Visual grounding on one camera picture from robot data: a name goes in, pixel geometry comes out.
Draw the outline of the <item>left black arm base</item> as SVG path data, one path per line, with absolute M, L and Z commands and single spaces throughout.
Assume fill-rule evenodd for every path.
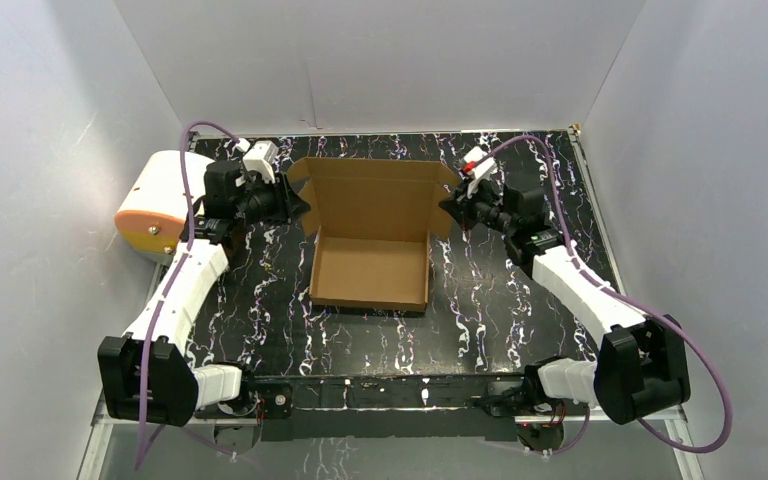
M 268 421 L 289 419 L 293 395 L 294 386 L 287 377 L 247 374 L 239 394 L 217 404 L 220 419 L 213 440 L 229 455 L 247 453 L 260 443 Z

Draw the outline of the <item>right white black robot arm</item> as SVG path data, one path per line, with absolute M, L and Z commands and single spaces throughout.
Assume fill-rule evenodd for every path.
M 616 299 L 610 284 L 551 225 L 541 190 L 463 181 L 439 206 L 463 230 L 483 225 L 501 233 L 511 263 L 550 292 L 598 344 L 594 361 L 555 356 L 526 366 L 522 385 L 506 390 L 507 396 L 537 414 L 565 400 L 600 407 L 620 425 L 690 398 L 679 324 L 660 323 Z

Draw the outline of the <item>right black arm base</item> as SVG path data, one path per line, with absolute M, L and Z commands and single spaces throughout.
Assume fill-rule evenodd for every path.
M 591 410 L 585 408 L 581 428 L 571 440 L 566 441 L 564 421 L 567 403 L 548 396 L 538 370 L 538 366 L 529 365 L 519 381 L 496 380 L 488 383 L 485 393 L 474 397 L 471 405 L 497 418 L 535 416 L 536 421 L 517 424 L 517 438 L 527 454 L 548 459 L 571 450 L 582 440 L 590 425 Z

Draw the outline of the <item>brown cardboard box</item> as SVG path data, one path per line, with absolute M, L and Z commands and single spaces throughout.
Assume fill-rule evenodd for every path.
M 306 157 L 287 171 L 317 237 L 309 295 L 316 306 L 422 312 L 433 238 L 454 224 L 439 203 L 461 181 L 428 160 Z

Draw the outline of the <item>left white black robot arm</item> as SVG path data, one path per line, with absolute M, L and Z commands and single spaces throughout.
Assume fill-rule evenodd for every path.
M 132 244 L 166 258 L 168 269 L 141 313 L 97 350 L 103 398 L 110 416 L 134 422 L 184 426 L 200 410 L 222 404 L 235 416 L 254 411 L 259 391 L 239 362 L 192 367 L 187 344 L 208 293 L 242 247 L 249 228 L 287 224 L 310 206 L 269 160 L 211 161 L 184 157 L 178 188 L 146 167 L 125 206 L 147 200 L 146 238 Z

